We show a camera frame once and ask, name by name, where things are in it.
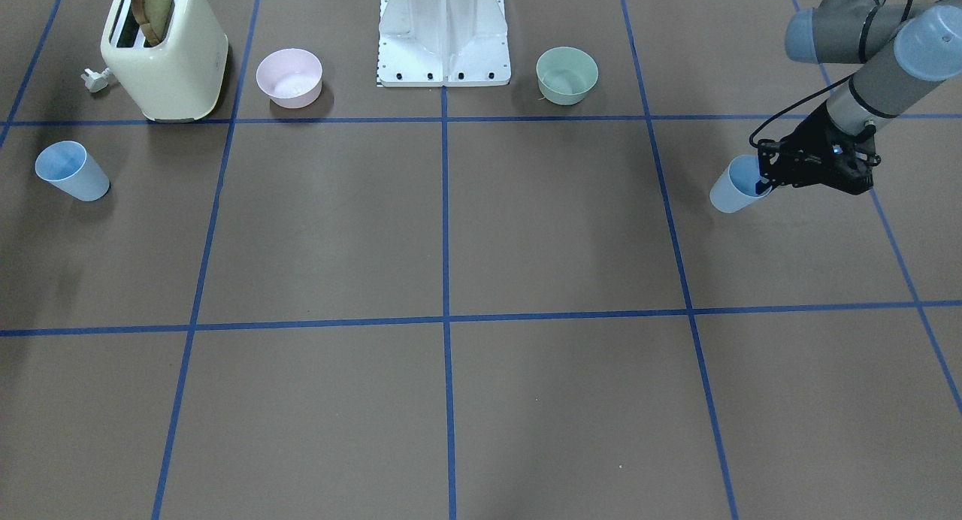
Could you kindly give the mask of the blue plastic cup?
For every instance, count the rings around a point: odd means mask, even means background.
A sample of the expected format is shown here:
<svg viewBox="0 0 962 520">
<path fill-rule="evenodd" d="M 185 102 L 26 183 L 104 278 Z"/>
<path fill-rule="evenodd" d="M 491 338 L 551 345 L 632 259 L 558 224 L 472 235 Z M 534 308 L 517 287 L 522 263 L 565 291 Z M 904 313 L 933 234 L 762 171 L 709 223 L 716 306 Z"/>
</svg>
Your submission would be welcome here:
<svg viewBox="0 0 962 520">
<path fill-rule="evenodd" d="M 82 202 L 96 201 L 110 190 L 106 173 L 78 142 L 62 141 L 45 147 L 35 158 L 35 174 Z"/>
</svg>

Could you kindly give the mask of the green bowl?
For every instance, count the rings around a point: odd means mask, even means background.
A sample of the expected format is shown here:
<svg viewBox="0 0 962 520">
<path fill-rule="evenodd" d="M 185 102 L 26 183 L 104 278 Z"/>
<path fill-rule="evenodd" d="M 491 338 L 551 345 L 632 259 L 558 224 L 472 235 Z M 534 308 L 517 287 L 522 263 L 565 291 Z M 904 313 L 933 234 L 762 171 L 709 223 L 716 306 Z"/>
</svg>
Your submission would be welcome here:
<svg viewBox="0 0 962 520">
<path fill-rule="evenodd" d="M 560 106 L 573 106 L 597 85 L 599 67 L 594 58 L 575 47 L 553 47 L 536 62 L 538 89 L 544 99 Z"/>
</svg>

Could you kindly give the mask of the pink bowl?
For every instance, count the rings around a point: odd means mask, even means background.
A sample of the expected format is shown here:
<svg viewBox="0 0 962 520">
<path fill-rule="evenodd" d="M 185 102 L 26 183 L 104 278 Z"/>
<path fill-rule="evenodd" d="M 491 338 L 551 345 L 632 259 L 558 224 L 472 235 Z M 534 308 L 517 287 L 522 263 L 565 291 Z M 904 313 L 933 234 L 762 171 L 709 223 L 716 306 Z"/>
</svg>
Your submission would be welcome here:
<svg viewBox="0 0 962 520">
<path fill-rule="evenodd" d="M 275 105 L 286 109 L 306 107 L 322 93 L 322 61 L 313 52 L 286 48 L 263 58 L 256 68 L 256 83 Z"/>
</svg>

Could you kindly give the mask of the cream toaster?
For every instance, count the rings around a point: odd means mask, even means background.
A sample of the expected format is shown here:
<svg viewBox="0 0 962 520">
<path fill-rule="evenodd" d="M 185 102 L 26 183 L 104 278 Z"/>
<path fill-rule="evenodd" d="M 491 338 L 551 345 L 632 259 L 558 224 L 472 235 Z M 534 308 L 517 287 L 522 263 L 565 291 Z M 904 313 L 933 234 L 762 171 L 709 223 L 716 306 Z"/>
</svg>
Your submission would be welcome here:
<svg viewBox="0 0 962 520">
<path fill-rule="evenodd" d="M 172 0 L 159 45 L 147 43 L 133 0 L 111 0 L 99 46 L 116 80 L 152 122 L 195 122 L 219 103 L 229 40 L 207 0 Z"/>
</svg>

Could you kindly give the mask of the toast slice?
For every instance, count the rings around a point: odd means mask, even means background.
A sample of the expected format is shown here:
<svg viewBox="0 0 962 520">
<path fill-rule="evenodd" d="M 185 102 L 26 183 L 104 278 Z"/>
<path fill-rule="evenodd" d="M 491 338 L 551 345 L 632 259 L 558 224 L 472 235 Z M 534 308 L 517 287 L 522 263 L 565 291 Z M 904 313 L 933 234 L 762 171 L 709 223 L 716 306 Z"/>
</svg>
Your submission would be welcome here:
<svg viewBox="0 0 962 520">
<path fill-rule="evenodd" d="M 173 5 L 173 0 L 131 0 L 131 12 L 148 47 L 155 47 L 166 38 Z"/>
</svg>

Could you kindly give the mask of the white toaster plug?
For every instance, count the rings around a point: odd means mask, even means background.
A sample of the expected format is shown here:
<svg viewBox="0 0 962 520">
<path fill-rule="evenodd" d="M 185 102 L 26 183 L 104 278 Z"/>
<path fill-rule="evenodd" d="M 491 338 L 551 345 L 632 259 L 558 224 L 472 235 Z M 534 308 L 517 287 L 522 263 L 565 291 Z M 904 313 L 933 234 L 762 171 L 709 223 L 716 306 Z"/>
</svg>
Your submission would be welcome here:
<svg viewBox="0 0 962 520">
<path fill-rule="evenodd" d="M 93 71 L 90 68 L 86 68 L 81 74 L 81 79 L 83 85 L 85 85 L 87 92 L 97 93 L 102 92 L 113 80 L 113 72 L 110 68 L 104 68 L 103 71 Z"/>
</svg>

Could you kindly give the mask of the white central pedestal column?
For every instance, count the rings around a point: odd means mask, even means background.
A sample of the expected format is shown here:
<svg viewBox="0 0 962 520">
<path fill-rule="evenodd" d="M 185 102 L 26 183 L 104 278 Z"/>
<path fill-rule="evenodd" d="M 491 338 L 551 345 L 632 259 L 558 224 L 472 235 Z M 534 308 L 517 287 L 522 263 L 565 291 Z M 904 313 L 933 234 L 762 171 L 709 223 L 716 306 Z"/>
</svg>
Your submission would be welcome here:
<svg viewBox="0 0 962 520">
<path fill-rule="evenodd" d="M 505 0 L 379 0 L 376 83 L 385 88 L 506 86 Z"/>
</svg>

